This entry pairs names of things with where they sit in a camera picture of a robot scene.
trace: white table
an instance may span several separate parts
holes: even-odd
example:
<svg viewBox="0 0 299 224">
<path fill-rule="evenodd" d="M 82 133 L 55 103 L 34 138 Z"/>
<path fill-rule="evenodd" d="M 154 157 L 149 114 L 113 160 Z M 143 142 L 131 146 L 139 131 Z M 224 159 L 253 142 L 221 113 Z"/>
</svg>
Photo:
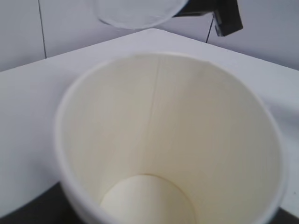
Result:
<svg viewBox="0 0 299 224">
<path fill-rule="evenodd" d="M 299 217 L 299 71 L 158 29 L 0 73 L 0 217 L 59 181 L 52 123 L 67 87 L 102 61 L 145 51 L 180 52 L 211 61 L 262 98 L 282 130 L 290 157 L 282 207 Z"/>
</svg>

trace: cup rim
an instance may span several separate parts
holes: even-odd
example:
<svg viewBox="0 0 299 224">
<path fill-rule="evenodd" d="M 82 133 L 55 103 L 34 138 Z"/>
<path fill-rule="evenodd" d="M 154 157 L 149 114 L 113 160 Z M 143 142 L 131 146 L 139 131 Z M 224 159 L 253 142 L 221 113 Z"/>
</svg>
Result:
<svg viewBox="0 0 299 224">
<path fill-rule="evenodd" d="M 179 56 L 188 58 L 191 60 L 196 60 L 199 62 L 209 63 L 218 69 L 224 71 L 225 73 L 229 74 L 233 79 L 235 79 L 239 84 L 241 84 L 256 100 L 256 102 L 260 105 L 261 109 L 264 111 L 266 116 L 268 117 L 268 121 L 270 122 L 270 125 L 272 126 L 272 129 L 275 133 L 275 136 L 278 140 L 279 144 L 279 152 L 280 152 L 280 158 L 281 158 L 281 174 L 280 174 L 280 180 L 277 186 L 277 190 L 275 193 L 275 196 L 272 198 L 272 200 L 269 202 L 269 206 L 265 211 L 255 219 L 255 221 L 252 224 L 264 224 L 268 223 L 270 221 L 276 211 L 278 210 L 280 203 L 283 199 L 284 193 L 286 191 L 287 186 L 287 179 L 288 179 L 288 168 L 287 168 L 287 155 L 286 150 L 283 144 L 282 135 L 280 133 L 280 129 L 273 118 L 272 114 L 265 108 L 262 100 L 250 89 L 248 88 L 238 77 L 233 75 L 231 72 L 225 71 L 221 66 L 216 65 L 214 63 L 203 61 L 201 59 L 198 59 L 196 57 L 177 53 L 177 52 L 149 52 L 149 53 L 134 53 L 134 54 L 128 54 L 125 56 L 120 57 L 114 57 L 106 62 L 100 63 L 96 65 L 95 67 L 89 69 L 87 72 L 85 72 L 82 76 L 80 76 L 77 80 L 74 81 L 73 84 L 67 89 L 65 92 L 55 115 L 55 124 L 54 124 L 54 150 L 55 150 L 55 157 L 58 162 L 58 167 L 60 171 L 60 181 L 62 183 L 62 186 L 64 190 L 69 191 L 71 195 L 73 195 L 80 204 L 89 211 L 90 215 L 92 215 L 93 218 L 97 220 L 101 220 L 103 223 L 111 223 L 111 224 L 117 224 L 118 222 L 109 214 L 107 214 L 103 209 L 100 208 L 100 206 L 93 200 L 91 197 L 86 193 L 86 191 L 83 189 L 79 181 L 76 179 L 75 175 L 73 174 L 71 167 L 69 166 L 69 163 L 67 161 L 66 153 L 64 152 L 63 146 L 62 146 L 62 133 L 61 133 L 61 126 L 62 126 L 62 120 L 64 118 L 64 113 L 67 108 L 67 105 L 72 98 L 73 94 L 76 92 L 78 87 L 91 75 L 93 75 L 97 70 L 106 67 L 115 61 L 123 60 L 132 58 L 135 56 L 148 56 L 148 55 L 157 55 L 157 56 Z"/>
</svg>

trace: paper cup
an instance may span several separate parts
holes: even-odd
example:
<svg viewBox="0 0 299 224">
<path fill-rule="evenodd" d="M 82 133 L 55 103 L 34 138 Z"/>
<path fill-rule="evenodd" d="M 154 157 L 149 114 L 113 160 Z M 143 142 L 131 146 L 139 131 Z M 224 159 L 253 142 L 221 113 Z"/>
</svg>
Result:
<svg viewBox="0 0 299 224">
<path fill-rule="evenodd" d="M 58 109 L 61 183 L 87 223 L 265 224 L 286 183 L 260 100 L 215 65 L 143 54 L 79 78 Z"/>
</svg>

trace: tile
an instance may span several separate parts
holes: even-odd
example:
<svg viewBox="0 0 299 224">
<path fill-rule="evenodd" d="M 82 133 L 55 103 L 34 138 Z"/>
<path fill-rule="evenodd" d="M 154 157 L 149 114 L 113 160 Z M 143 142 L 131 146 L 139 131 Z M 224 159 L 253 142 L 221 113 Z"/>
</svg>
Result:
<svg viewBox="0 0 299 224">
<path fill-rule="evenodd" d="M 59 55 L 139 30 L 114 28 L 101 23 L 88 0 L 40 0 L 47 56 Z M 212 20 L 202 17 L 172 18 L 159 25 L 192 39 L 205 41 Z"/>
<path fill-rule="evenodd" d="M 243 30 L 208 43 L 299 70 L 299 1 L 238 0 Z"/>
<path fill-rule="evenodd" d="M 37 0 L 2 0 L 0 30 L 0 71 L 44 59 Z"/>
</svg>

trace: black object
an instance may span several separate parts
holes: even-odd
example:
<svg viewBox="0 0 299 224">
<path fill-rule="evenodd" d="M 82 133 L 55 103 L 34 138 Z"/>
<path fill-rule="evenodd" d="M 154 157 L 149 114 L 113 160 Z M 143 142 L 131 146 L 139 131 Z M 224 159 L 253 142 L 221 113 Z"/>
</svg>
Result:
<svg viewBox="0 0 299 224">
<path fill-rule="evenodd" d="M 209 12 L 213 12 L 218 36 L 243 29 L 237 0 L 189 0 L 174 17 L 201 16 Z"/>
<path fill-rule="evenodd" d="M 71 208 L 60 184 L 17 211 L 0 218 L 0 224 L 85 224 Z M 269 224 L 299 224 L 299 219 L 279 209 Z"/>
</svg>

